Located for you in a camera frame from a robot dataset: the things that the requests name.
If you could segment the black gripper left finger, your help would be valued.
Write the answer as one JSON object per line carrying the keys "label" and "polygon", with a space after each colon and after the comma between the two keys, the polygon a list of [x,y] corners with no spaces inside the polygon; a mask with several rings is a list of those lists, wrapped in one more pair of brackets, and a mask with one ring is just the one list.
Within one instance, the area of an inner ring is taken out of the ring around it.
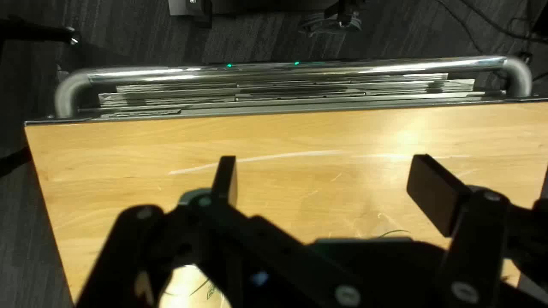
{"label": "black gripper left finger", "polygon": [[230,205],[237,204],[238,176],[235,156],[223,156],[220,159],[211,192]]}

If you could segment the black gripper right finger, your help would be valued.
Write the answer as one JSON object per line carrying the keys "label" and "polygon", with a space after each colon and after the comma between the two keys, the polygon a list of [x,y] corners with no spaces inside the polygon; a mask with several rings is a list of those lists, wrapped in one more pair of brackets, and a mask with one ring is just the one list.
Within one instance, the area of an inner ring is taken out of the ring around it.
{"label": "black gripper right finger", "polygon": [[470,188],[430,154],[413,156],[406,192],[446,238],[454,231],[459,204],[470,195]]}

